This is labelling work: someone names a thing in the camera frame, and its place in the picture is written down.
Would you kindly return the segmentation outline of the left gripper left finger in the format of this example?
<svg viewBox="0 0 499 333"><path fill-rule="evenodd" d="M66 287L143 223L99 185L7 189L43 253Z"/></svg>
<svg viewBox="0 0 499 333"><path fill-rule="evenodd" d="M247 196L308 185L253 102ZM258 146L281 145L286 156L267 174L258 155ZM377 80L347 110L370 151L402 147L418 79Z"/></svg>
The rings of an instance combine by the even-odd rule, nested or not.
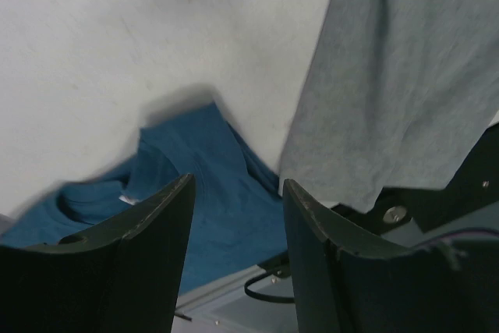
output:
<svg viewBox="0 0 499 333"><path fill-rule="evenodd" d="M55 245L1 248L4 332L169 332L193 220L182 175Z"/></svg>

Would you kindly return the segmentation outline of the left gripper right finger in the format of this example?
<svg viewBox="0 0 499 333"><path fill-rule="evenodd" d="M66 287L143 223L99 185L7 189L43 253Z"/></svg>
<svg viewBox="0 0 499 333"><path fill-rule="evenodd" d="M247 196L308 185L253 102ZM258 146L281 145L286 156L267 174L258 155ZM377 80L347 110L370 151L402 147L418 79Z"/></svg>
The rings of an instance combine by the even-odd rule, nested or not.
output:
<svg viewBox="0 0 499 333"><path fill-rule="evenodd" d="M284 184L301 332L495 332L498 234L465 228L404 247Z"/></svg>

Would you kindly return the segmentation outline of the grey t shirt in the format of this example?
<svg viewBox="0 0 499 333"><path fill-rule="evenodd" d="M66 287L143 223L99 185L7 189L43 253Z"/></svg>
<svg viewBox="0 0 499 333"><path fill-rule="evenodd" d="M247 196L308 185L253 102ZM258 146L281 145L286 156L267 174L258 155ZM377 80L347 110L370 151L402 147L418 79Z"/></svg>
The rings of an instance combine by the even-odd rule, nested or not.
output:
<svg viewBox="0 0 499 333"><path fill-rule="evenodd" d="M280 178L370 211L440 190L498 110L498 0L330 0Z"/></svg>

